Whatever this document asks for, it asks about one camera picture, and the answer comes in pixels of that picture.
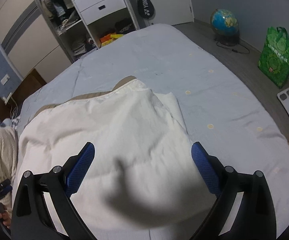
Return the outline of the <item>person's left hand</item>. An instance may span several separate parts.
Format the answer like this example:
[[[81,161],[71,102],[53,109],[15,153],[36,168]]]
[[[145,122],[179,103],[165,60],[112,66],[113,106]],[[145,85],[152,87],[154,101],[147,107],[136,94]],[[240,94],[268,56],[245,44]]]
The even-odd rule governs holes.
[[[12,220],[9,213],[6,210],[4,211],[4,213],[0,213],[0,220],[2,220],[4,226],[10,228]]]

